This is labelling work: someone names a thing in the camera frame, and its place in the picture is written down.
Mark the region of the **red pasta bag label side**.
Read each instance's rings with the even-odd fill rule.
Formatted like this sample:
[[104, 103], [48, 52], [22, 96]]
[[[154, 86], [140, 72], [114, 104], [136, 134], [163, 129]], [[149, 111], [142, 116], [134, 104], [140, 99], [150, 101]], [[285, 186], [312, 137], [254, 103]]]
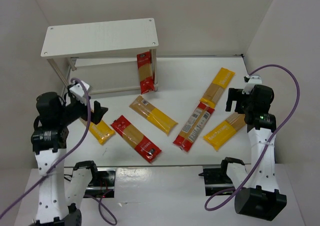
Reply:
[[214, 111], [214, 108], [200, 102], [182, 127], [173, 144], [181, 150], [189, 152]]

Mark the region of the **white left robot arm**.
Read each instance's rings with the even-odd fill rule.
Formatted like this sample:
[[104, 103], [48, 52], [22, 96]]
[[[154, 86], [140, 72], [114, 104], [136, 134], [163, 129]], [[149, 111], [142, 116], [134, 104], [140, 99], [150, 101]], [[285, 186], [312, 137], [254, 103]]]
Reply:
[[72, 93], [71, 103], [65, 104], [56, 92], [46, 92], [36, 99], [39, 113], [31, 136], [32, 150], [41, 176], [35, 226], [80, 226], [81, 202], [89, 183], [96, 179], [98, 169], [94, 161], [75, 164], [65, 189], [64, 160], [67, 154], [68, 126], [79, 118], [98, 124], [108, 108], [94, 102], [88, 118], [88, 107]]

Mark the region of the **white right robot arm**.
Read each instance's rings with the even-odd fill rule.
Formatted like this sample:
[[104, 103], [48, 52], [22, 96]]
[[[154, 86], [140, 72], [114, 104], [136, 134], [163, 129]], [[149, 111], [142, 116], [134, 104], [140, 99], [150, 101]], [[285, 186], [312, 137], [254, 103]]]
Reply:
[[230, 88], [226, 110], [244, 116], [251, 147], [251, 171], [242, 160], [226, 157], [225, 174], [235, 186], [234, 209], [237, 214], [272, 221], [287, 205], [280, 193], [275, 172], [276, 117], [269, 113], [274, 100], [272, 88], [256, 84], [249, 92]]

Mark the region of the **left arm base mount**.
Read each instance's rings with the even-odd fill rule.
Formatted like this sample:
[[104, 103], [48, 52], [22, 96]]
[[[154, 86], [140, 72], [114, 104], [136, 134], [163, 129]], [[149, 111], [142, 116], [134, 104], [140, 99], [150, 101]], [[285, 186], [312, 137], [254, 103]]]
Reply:
[[115, 179], [115, 168], [99, 168], [96, 180], [88, 184], [85, 194], [96, 198], [113, 198]]

